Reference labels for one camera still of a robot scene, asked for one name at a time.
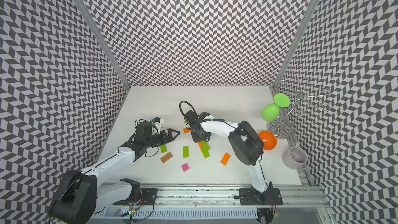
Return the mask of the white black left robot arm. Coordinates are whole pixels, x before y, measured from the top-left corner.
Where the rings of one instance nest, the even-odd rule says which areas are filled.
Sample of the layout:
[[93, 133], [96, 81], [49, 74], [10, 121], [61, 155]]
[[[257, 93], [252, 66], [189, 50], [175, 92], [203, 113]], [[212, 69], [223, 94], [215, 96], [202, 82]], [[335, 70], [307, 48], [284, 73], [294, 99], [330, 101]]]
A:
[[128, 178], [111, 185], [105, 182], [145, 155], [148, 148], [159, 148], [180, 134], [173, 129], [162, 130], [161, 126], [160, 118], [138, 123], [133, 135], [115, 153], [85, 169], [66, 172], [50, 203], [49, 218], [67, 224], [85, 224], [94, 213], [109, 205], [143, 202], [139, 182]]

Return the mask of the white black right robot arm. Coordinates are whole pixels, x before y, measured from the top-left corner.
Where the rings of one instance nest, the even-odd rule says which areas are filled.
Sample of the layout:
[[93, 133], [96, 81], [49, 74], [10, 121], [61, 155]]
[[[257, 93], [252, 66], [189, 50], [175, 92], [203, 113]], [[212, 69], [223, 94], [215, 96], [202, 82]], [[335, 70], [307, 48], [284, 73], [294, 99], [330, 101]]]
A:
[[206, 112], [198, 115], [195, 111], [188, 111], [183, 117], [194, 142], [208, 142], [212, 134], [227, 138], [239, 161], [249, 166], [252, 188], [261, 194], [271, 188], [261, 163], [264, 142], [249, 122], [232, 123]]

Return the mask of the green lego plate front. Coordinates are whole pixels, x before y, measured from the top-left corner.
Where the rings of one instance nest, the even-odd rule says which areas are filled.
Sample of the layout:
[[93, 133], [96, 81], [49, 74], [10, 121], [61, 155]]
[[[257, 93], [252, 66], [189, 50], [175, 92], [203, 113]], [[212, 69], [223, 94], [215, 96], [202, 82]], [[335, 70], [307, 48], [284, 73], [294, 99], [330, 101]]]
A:
[[208, 150], [202, 150], [202, 155], [205, 159], [210, 157], [209, 151]]

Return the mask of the green lego plate under arm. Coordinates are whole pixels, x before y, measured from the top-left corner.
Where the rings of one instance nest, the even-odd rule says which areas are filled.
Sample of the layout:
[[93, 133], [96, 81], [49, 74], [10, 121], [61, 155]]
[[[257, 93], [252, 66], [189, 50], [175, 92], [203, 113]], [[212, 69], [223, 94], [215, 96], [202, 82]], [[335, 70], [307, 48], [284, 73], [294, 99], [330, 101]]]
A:
[[162, 145], [160, 147], [160, 149], [161, 149], [161, 153], [167, 153], [167, 146], [166, 145]]

